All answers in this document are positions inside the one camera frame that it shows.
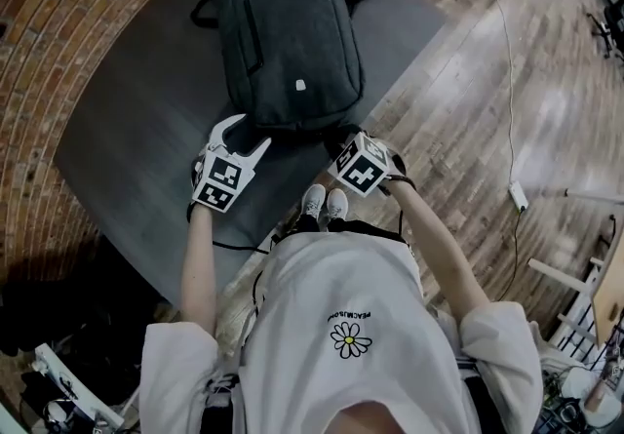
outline dark gray table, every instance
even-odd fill
[[[218,33],[188,14],[198,0],[150,0],[108,52],[74,110],[55,161],[119,252],[173,304],[186,240],[189,166],[212,126],[234,113]],[[367,74],[362,122],[443,24],[425,0],[367,0],[354,27]],[[252,132],[236,147],[251,149]],[[214,238],[257,245],[329,162],[319,144],[273,144]],[[249,252],[215,248],[217,285]]]

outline forearm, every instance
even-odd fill
[[[207,207],[197,204],[188,227],[180,310],[184,321],[197,323],[211,335],[216,327],[214,276],[213,219]]]
[[[488,303],[468,259],[444,223],[406,182],[390,181],[388,189],[403,210],[418,248],[431,269],[457,321]]]

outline white t-shirt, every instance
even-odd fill
[[[446,325],[424,307],[409,248],[355,233],[293,235],[267,264],[266,301],[239,369],[249,433],[322,434],[341,410],[375,401],[407,433],[478,434],[456,356],[478,360],[509,434],[532,431],[541,371],[517,303]],[[142,432],[199,432],[216,358],[215,340],[194,324],[148,327]]]

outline brick wall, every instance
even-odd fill
[[[115,38],[147,0],[0,0],[0,283],[51,279],[97,234],[53,156]]]

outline shirt sleeve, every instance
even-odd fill
[[[542,405],[537,347],[523,308],[493,302],[468,313],[459,325],[462,351],[478,368],[509,434],[532,432]]]
[[[141,432],[199,432],[217,355],[216,340],[195,323],[147,327],[138,391]]]

